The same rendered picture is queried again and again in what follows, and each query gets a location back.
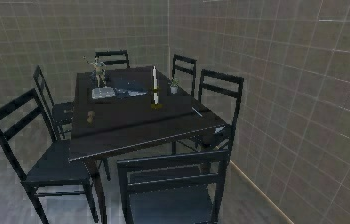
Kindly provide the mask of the small white potted plant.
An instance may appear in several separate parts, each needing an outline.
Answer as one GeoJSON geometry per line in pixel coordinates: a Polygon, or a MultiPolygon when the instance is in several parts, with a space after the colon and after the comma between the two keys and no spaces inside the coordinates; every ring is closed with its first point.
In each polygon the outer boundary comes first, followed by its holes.
{"type": "Polygon", "coordinates": [[[169,85],[170,85],[170,92],[172,94],[176,94],[179,88],[179,80],[177,78],[172,78],[169,85]]]}

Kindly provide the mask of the white candle on brass holder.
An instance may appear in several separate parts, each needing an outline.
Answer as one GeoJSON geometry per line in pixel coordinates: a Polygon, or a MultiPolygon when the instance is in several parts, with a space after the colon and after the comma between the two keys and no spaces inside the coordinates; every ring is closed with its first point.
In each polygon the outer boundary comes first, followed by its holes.
{"type": "Polygon", "coordinates": [[[156,66],[153,66],[152,75],[153,75],[153,89],[152,89],[153,103],[151,104],[151,108],[159,109],[162,107],[162,105],[159,103],[159,89],[158,89],[158,79],[157,79],[156,66]]]}

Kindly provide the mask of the dark brown dining table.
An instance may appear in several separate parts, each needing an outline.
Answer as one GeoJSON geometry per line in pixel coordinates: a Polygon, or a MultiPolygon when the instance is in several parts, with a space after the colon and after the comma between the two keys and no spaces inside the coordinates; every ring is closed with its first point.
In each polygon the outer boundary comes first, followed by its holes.
{"type": "Polygon", "coordinates": [[[172,143],[201,135],[211,137],[228,124],[185,92],[171,94],[168,78],[158,73],[159,109],[151,108],[153,101],[152,67],[111,70],[113,78],[139,82],[147,94],[135,97],[111,97],[95,100],[91,97],[94,83],[89,73],[76,77],[75,98],[69,160],[85,164],[92,177],[98,198],[101,224],[108,224],[104,189],[96,162],[140,149],[172,143]],[[195,113],[198,110],[203,117],[195,113]],[[93,123],[87,114],[94,111],[93,123]]]}

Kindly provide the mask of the black slatted chair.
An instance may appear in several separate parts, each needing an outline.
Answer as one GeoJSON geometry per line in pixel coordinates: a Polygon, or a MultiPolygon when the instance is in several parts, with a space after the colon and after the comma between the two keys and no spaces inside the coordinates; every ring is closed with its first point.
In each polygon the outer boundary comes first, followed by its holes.
{"type": "Polygon", "coordinates": [[[98,223],[99,216],[97,214],[95,201],[92,194],[90,175],[82,162],[69,161],[68,157],[70,141],[57,139],[51,121],[41,103],[36,89],[32,88],[21,96],[0,107],[0,121],[31,100],[34,100],[37,104],[35,109],[22,117],[7,130],[3,131],[0,128],[0,146],[7,160],[20,179],[20,183],[30,199],[42,224],[49,224],[49,221],[39,200],[40,197],[71,196],[81,194],[86,196],[93,220],[95,223],[98,223]],[[46,149],[45,153],[38,159],[32,168],[28,172],[25,172],[14,155],[9,141],[39,115],[43,117],[44,123],[46,124],[51,137],[52,144],[46,149]],[[83,190],[71,192],[38,193],[38,189],[40,187],[65,185],[82,186],[83,190]]]}
{"type": "Polygon", "coordinates": [[[232,118],[231,122],[226,127],[219,128],[211,137],[197,135],[190,138],[190,141],[194,143],[193,146],[187,144],[184,144],[184,146],[196,151],[198,147],[201,147],[202,149],[212,149],[223,143],[224,147],[232,149],[241,109],[243,88],[243,77],[202,69],[197,100],[202,102],[205,92],[211,92],[230,98],[232,100],[232,106],[230,107],[232,110],[232,118]]]}
{"type": "Polygon", "coordinates": [[[197,74],[196,67],[197,67],[196,59],[178,55],[178,54],[173,55],[171,77],[175,78],[175,74],[177,71],[189,74],[191,76],[191,95],[192,96],[195,95],[196,74],[197,74]]]}
{"type": "Polygon", "coordinates": [[[218,224],[227,150],[117,162],[126,224],[218,224]]]}
{"type": "Polygon", "coordinates": [[[130,67],[127,50],[97,51],[95,56],[105,65],[124,65],[126,68],[130,67]]]}
{"type": "Polygon", "coordinates": [[[66,134],[70,132],[70,129],[65,129],[65,126],[71,124],[73,119],[73,103],[54,102],[47,81],[39,65],[35,68],[33,79],[46,113],[55,130],[55,135],[59,139],[65,139],[66,134]]]}

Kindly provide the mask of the grey open book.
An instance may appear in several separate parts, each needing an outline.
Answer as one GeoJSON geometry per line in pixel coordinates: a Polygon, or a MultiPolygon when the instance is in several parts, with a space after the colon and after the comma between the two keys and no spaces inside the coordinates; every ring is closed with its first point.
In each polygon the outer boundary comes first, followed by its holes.
{"type": "Polygon", "coordinates": [[[91,92],[93,99],[104,99],[114,97],[115,95],[116,93],[112,87],[94,88],[91,92]]]}

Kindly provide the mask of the bronze figure statue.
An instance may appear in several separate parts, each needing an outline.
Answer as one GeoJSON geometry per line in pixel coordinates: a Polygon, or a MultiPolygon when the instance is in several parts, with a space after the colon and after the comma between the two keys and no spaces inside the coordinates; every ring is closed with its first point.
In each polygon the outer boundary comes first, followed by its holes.
{"type": "Polygon", "coordinates": [[[97,80],[97,87],[105,86],[106,81],[105,81],[105,69],[104,67],[106,64],[102,61],[99,60],[98,56],[94,57],[93,62],[89,62],[86,57],[83,57],[83,59],[86,61],[87,64],[92,65],[95,69],[95,77],[97,80]]]}

